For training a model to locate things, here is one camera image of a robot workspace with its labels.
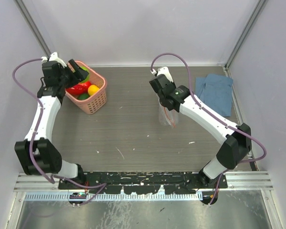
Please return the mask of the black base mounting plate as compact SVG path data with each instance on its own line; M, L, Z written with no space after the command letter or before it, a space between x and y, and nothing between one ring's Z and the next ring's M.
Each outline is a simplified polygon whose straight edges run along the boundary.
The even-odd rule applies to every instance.
M86 172L74 183L61 179L59 190L86 189L95 194L98 190L105 194L137 195L156 194L160 188L169 194L194 194L203 189L228 188L225 176L215 180L204 180L196 172Z

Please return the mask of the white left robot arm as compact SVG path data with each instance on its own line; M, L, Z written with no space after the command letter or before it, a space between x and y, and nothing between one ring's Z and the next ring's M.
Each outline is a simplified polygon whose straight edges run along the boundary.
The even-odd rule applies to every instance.
M65 63L56 54L41 57L41 87L36 94L23 85L20 88L37 101L37 110L23 141L15 143L14 150L24 173L43 176L50 183L54 178L69 181L75 189L84 187L86 176L79 164L69 163L52 144L52 131L58 111L65 97L65 90L83 81L88 72L74 60Z

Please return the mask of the pink plastic basket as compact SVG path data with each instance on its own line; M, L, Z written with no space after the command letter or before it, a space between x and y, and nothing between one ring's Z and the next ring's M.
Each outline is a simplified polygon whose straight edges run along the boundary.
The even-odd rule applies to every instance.
M99 87L99 91L95 93L93 96L90 96L88 99L80 101L77 100L79 95L72 95L66 92L66 96L81 110L83 110L86 114L91 115L98 111L105 103L107 102L106 96L106 87L107 87L107 80L98 74L96 71L91 69L89 66L84 64L81 61L76 61L76 63L80 67L85 67L89 71L89 80L91 84L94 84Z

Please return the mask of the blue cloth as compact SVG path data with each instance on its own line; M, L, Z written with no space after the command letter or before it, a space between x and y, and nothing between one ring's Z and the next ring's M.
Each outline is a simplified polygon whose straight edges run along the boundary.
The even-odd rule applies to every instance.
M195 95L208 107L223 117L230 117L232 111L233 79L217 74L196 77Z

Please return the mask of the red toy apple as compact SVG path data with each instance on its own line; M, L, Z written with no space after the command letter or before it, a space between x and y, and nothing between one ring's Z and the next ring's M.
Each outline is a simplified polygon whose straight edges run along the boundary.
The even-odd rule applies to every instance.
M91 86L91 82L90 81L86 81L86 82L82 83L82 86L84 88L89 88Z

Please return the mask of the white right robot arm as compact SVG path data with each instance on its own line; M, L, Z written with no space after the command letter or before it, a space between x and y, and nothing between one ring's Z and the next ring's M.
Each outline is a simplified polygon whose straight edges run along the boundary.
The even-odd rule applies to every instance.
M186 86L176 87L164 74L154 77L149 84L162 106L193 119L221 145L216 156L199 171L198 180L203 187L212 187L221 173L234 169L249 153L251 139L238 132L240 130L251 135L247 124L230 122L213 110L208 114L206 106L199 99L193 99Z

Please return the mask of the green toy apple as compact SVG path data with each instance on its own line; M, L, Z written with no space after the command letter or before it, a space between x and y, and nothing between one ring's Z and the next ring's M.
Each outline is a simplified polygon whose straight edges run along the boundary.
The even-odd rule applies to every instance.
M85 83L86 81L89 80L89 71L85 67L80 67L80 74L81 74L81 81L80 83Z

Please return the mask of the red toy pepper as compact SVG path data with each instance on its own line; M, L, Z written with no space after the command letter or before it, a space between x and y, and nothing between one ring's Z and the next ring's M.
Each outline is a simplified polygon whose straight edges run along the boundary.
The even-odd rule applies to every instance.
M81 95L87 93L89 84L79 83L73 87L67 88L65 91L72 95Z

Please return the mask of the dark green toy fruit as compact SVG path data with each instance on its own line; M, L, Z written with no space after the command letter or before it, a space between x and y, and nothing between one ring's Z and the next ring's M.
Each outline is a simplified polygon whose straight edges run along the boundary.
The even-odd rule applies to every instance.
M80 101L83 101L83 100L86 100L90 97L90 95L88 93L84 93L84 94L81 94L77 97L77 100L80 100Z

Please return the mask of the aluminium frame rail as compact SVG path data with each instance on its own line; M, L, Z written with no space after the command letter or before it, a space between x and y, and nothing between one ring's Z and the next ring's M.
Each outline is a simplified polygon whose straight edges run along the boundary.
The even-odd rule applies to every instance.
M270 177L265 171L236 171L225 172L222 176L228 184L227 189L231 190L272 190L273 186ZM42 176L28 176L26 174L19 174L14 187L15 192L46 192L59 190L60 178L54 178L54 182L49 182ZM203 189L204 191L211 191L213 189Z

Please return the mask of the clear zip top bag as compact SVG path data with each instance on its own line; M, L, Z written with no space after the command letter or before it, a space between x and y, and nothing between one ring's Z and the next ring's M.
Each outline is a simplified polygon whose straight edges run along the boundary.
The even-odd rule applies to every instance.
M179 113L175 110L169 111L166 107L159 104L159 122L163 126L176 128L179 123Z

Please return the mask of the yellow toy lemon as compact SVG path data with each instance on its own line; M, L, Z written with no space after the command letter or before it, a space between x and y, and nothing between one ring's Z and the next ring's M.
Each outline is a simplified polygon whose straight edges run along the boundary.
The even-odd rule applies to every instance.
M89 96L93 96L95 93L97 93L99 91L99 87L92 84L89 86L87 93Z

